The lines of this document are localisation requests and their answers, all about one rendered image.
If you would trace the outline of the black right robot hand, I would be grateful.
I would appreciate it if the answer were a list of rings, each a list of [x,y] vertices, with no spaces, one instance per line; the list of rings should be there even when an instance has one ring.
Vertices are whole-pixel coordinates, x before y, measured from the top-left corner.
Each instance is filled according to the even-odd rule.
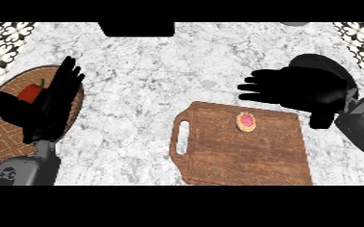
[[[347,106],[347,80],[319,68],[286,66],[280,70],[255,70],[237,88],[246,90],[240,100],[311,113],[313,129],[329,129],[335,114]]]

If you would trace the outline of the brown wooden cutting board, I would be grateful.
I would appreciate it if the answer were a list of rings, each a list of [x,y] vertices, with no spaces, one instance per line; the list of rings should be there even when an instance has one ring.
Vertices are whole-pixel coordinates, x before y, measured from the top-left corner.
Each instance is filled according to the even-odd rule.
[[[254,114],[257,129],[237,128],[237,115]],[[169,147],[191,185],[308,185],[311,183],[301,118],[294,113],[194,102],[174,122],[190,123],[186,154]]]

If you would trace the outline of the red bell pepper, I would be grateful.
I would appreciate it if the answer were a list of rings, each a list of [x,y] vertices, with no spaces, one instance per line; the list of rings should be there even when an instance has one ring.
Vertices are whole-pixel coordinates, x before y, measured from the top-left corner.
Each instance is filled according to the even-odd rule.
[[[21,91],[21,93],[18,94],[18,99],[33,104],[40,92],[45,89],[45,84],[46,84],[46,80],[42,79],[39,85],[36,84],[29,85],[26,89]]]

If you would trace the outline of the black appliance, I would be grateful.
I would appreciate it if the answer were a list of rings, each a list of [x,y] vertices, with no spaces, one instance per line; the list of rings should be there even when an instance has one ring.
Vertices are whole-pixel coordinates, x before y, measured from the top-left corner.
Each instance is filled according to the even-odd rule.
[[[172,22],[100,22],[107,37],[160,38],[175,35]]]

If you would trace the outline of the pink frosted cupcake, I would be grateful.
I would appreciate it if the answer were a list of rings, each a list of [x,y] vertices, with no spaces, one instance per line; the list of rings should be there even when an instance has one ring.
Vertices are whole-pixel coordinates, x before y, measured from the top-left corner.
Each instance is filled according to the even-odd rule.
[[[237,128],[243,132],[254,132],[257,129],[257,119],[252,113],[242,112],[237,115]]]

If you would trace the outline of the round brown woven placemat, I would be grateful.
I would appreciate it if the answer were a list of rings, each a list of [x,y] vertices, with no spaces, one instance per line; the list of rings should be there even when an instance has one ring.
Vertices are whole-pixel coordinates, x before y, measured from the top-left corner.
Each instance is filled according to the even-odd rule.
[[[0,85],[0,90],[12,95],[18,95],[29,85],[40,84],[42,79],[46,80],[45,87],[48,87],[54,80],[57,70],[58,66],[55,64],[30,68]],[[72,104],[64,134],[67,134],[77,119],[83,107],[83,100],[85,89],[79,88],[77,96]],[[36,152],[38,148],[23,142],[23,128],[8,123],[0,118],[0,163],[11,158],[33,155]]]

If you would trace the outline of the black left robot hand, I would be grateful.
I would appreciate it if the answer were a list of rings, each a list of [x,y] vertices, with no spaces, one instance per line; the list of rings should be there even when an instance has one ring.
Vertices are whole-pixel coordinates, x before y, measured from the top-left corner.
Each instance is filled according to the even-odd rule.
[[[0,91],[0,118],[23,128],[23,142],[55,141],[64,133],[72,103],[86,75],[76,59],[67,57],[55,73],[51,86],[33,103]]]

